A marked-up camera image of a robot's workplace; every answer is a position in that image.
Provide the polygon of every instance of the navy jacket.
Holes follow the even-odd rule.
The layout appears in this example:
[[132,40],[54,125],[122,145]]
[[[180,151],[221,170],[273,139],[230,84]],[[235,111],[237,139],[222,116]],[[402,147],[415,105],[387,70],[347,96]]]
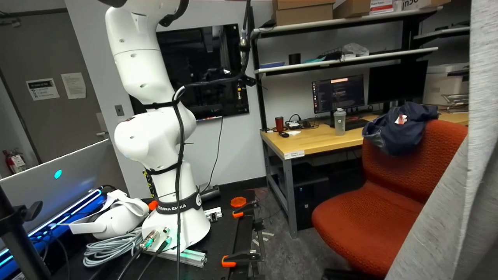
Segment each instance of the navy jacket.
[[[396,124],[400,115],[406,115],[406,122]],[[400,156],[411,153],[422,140],[426,122],[439,118],[437,106],[424,106],[406,102],[394,107],[385,115],[369,122],[363,128],[363,137],[384,152]]]

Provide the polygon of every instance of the gray coiled cable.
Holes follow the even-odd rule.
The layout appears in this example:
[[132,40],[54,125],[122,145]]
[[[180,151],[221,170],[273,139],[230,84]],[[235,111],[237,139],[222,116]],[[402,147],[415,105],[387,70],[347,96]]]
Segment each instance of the gray coiled cable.
[[128,251],[133,251],[142,242],[142,227],[125,235],[101,240],[87,245],[83,265],[92,268],[115,259]]

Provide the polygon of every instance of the gray curtain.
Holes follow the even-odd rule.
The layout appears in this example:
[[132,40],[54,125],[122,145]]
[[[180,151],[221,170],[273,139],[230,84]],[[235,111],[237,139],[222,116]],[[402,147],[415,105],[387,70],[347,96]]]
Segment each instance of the gray curtain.
[[498,279],[498,0],[473,0],[469,134],[387,280]]

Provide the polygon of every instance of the keyboard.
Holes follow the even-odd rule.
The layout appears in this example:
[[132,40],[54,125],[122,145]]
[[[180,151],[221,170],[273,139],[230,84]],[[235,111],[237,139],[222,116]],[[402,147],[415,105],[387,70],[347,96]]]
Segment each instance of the keyboard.
[[[368,123],[369,122],[367,120],[364,120],[364,119],[359,119],[359,120],[354,120],[354,121],[346,121],[346,131],[363,128]],[[330,127],[335,128],[336,127],[335,122],[332,122]]]

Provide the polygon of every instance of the fire extinguisher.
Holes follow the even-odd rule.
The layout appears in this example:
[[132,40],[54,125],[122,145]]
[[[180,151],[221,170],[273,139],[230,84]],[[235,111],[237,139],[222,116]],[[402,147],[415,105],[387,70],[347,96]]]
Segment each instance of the fire extinguisher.
[[3,150],[3,154],[5,155],[5,162],[12,174],[17,174],[27,169],[24,158],[22,158],[17,150]]

